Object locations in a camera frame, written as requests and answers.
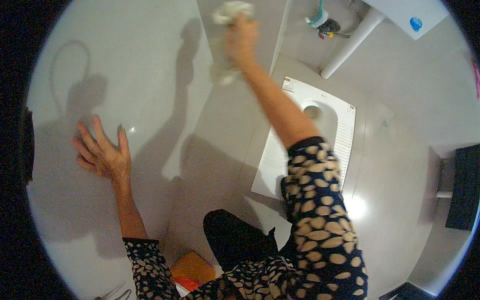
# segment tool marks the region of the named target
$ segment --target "red object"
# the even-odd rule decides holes
[[[202,286],[202,284],[198,281],[187,279],[187,278],[182,278],[182,277],[174,277],[173,280],[175,280],[176,283],[179,285],[183,286],[186,288],[188,291],[193,291],[196,288],[199,288]]]

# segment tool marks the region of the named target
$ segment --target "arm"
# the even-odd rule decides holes
[[[226,35],[226,48],[234,64],[258,98],[285,148],[320,133],[256,62],[254,57],[257,38],[256,21],[247,21],[241,13]]]
[[[338,163],[310,120],[255,63],[255,38],[256,23],[240,14],[227,33],[226,46],[288,149],[286,200],[292,205],[299,278],[287,283],[287,294],[364,299],[368,277],[339,191]]]
[[[144,222],[133,202],[130,178],[113,183],[113,191],[117,199],[120,228],[123,237],[147,239]]]
[[[130,186],[132,160],[125,130],[122,129],[119,132],[119,150],[117,150],[103,132],[98,116],[93,117],[93,126],[96,141],[82,122],[77,124],[82,138],[81,141],[76,137],[73,138],[73,146],[79,152],[77,162],[87,171],[111,179],[123,237],[147,239],[142,217],[133,202]]]
[[[132,161],[125,130],[119,132],[117,149],[103,132],[99,117],[93,118],[93,125],[96,140],[83,123],[77,124],[81,136],[81,140],[73,138],[73,146],[79,152],[77,162],[87,171],[112,181],[137,296],[139,299],[179,299],[172,273],[158,249],[158,241],[148,239],[142,217],[133,202],[130,186]]]

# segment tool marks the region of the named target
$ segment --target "blue sticker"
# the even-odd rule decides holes
[[[410,19],[410,25],[412,26],[414,31],[418,31],[421,28],[421,20],[420,18],[413,17]]]

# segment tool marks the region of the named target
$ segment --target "patterned sleeve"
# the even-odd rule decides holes
[[[157,240],[123,238],[132,263],[133,281],[138,299],[177,300],[180,294]]]
[[[338,163],[321,137],[293,145],[286,178],[297,227],[298,298],[366,299],[367,271],[338,185]]]

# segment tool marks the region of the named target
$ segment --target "cloth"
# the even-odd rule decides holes
[[[253,4],[243,1],[227,1],[215,9],[213,21],[219,25],[231,25],[239,12],[245,13],[249,18],[253,16]],[[215,85],[229,85],[240,74],[233,68],[230,61],[225,57],[223,38],[210,43],[213,54],[213,64],[210,67],[210,79]]]
[[[338,163],[329,145],[321,137],[312,137],[293,145],[288,155],[285,198],[288,219],[293,223],[296,261],[280,253],[244,261],[185,299],[222,300],[232,292],[246,300],[367,297],[367,270],[339,192]],[[139,299],[179,299],[158,241],[124,241]],[[219,257],[228,254],[219,253]]]
[[[243,12],[248,17],[252,17],[253,4],[243,1],[224,2],[214,11],[213,20],[215,24],[231,25],[239,12]]]

